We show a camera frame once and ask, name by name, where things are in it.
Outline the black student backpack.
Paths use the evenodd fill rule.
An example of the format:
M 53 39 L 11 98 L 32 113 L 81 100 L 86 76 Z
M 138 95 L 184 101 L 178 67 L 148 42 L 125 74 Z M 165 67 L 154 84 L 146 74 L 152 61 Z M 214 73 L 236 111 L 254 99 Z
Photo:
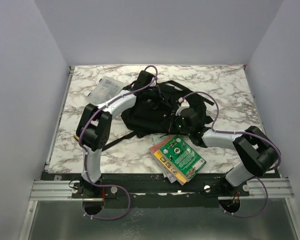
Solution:
M 150 134 L 159 133 L 182 135 L 174 134 L 175 114 L 179 106 L 178 100 L 191 92 L 189 88 L 173 80 L 143 90 L 137 95 L 135 105 L 120 114 L 125 126 L 132 132 L 108 143 L 102 150 L 105 151 L 122 140 L 134 136 L 143 138 Z M 214 105 L 211 100 L 197 93 L 186 97 L 186 100 L 191 107 L 195 105 L 202 107 L 201 120 L 204 126 L 213 122 L 213 119 L 207 115 L 207 104 Z

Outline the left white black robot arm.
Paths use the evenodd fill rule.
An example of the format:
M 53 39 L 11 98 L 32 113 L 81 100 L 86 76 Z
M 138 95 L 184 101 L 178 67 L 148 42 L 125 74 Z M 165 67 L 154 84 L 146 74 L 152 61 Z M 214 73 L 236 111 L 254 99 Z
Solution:
M 140 71 L 136 81 L 124 87 L 110 100 L 98 105 L 88 104 L 84 108 L 76 134 L 83 151 L 81 176 L 87 181 L 83 191 L 89 197 L 97 197 L 101 191 L 101 185 L 97 182 L 102 176 L 101 154 L 110 137 L 112 120 L 132 108 L 137 101 L 137 95 L 149 88 L 157 79 L 157 68 L 149 65 Z

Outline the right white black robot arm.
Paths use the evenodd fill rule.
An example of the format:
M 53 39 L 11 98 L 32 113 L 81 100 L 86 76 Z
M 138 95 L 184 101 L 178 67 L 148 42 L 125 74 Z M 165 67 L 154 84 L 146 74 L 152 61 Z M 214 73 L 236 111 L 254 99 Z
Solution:
M 199 115 L 188 103 L 179 104 L 177 116 L 179 130 L 190 141 L 202 148 L 223 148 L 236 151 L 241 163 L 229 170 L 220 180 L 220 191 L 231 196 L 238 186 L 253 177 L 261 177 L 281 162 L 281 153 L 256 126 L 245 131 L 221 131 L 205 127 Z

